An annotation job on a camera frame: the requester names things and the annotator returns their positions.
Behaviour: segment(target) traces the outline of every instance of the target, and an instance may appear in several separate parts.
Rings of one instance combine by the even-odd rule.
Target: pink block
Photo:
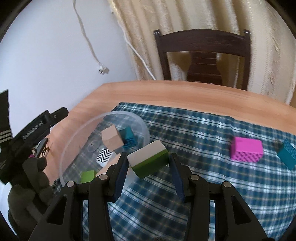
[[[230,147],[230,157],[235,161],[258,162],[263,156],[262,141],[235,137]]]

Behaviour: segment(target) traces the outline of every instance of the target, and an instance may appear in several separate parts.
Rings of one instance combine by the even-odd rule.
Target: chair backrest
[[[244,57],[244,76],[242,89],[247,90],[251,42],[250,32],[244,31],[244,36],[212,29],[191,29],[161,35],[160,30],[154,31],[160,63],[165,80],[171,80],[167,52],[200,51],[226,53]]]
[[[187,71],[187,81],[223,85],[217,68],[217,53],[191,51],[191,65]]]

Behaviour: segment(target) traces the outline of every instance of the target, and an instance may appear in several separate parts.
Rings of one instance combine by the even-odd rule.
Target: zigzag pattern
[[[101,163],[107,162],[109,160],[109,158],[111,157],[112,153],[113,153],[113,151],[110,151],[108,149],[103,149],[98,154],[96,161],[101,162]]]

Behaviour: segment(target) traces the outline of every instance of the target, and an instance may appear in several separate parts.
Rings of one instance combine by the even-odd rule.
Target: green block
[[[168,164],[168,150],[165,149],[132,167],[139,178],[145,178]]]
[[[128,162],[139,178],[145,178],[169,163],[169,153],[157,140],[128,155]]]
[[[91,182],[96,177],[94,170],[83,172],[81,175],[81,183]]]

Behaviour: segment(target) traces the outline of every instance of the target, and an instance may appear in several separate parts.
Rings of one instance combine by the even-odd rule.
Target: teal cube
[[[91,182],[96,178],[96,172],[94,170],[83,172],[81,175],[81,183]]]
[[[133,134],[133,132],[129,126],[127,128],[120,130],[119,134],[123,140],[123,143],[124,143],[123,147],[125,149],[128,149],[130,147],[137,145],[135,135]]]
[[[157,140],[129,154],[127,159],[137,176],[145,178],[169,163],[169,153]]]
[[[284,140],[283,147],[277,156],[290,170],[294,169],[296,165],[296,150],[288,140]]]

